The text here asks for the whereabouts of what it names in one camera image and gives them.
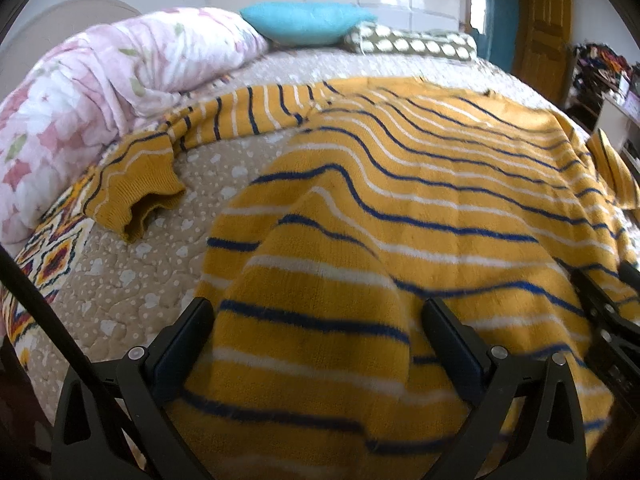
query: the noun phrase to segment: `polka dot pillow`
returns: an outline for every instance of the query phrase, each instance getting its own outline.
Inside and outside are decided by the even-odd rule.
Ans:
[[[478,56],[474,39],[461,32],[411,32],[362,22],[344,37],[344,47],[358,54],[418,54],[470,61]]]

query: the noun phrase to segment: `silver screw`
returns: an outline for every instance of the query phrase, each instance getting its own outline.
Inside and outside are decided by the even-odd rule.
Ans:
[[[496,359],[506,359],[509,355],[509,352],[504,346],[494,346],[491,348],[491,355]]]
[[[138,359],[140,359],[143,355],[145,354],[145,349],[142,348],[142,346],[134,346],[131,350],[129,350],[129,353],[127,354],[127,356],[129,357],[129,359],[131,359],[132,361],[137,361]]]
[[[562,366],[566,364],[566,358],[559,352],[556,352],[551,356],[553,362],[555,362],[558,366]]]

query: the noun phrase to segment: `yellow striped sweater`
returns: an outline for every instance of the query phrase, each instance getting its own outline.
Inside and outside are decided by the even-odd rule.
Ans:
[[[85,211],[133,240],[184,190],[174,152],[301,125],[213,224],[196,294],[214,331],[168,414],[217,478],[418,479],[468,410],[419,313],[438,296],[491,345],[566,355],[591,449],[612,397],[559,262],[640,317],[612,189],[569,124],[496,94],[412,78],[248,87],[131,137]],[[513,417],[503,428],[507,435]]]

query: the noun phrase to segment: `wooden door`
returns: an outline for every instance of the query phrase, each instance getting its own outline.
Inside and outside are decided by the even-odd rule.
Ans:
[[[520,0],[513,74],[561,104],[570,66],[572,0]]]

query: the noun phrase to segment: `pink and white blanket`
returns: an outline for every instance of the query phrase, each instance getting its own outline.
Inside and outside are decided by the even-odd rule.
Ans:
[[[171,9],[96,25],[48,52],[0,104],[0,243],[40,217],[117,137],[267,51],[238,14]]]

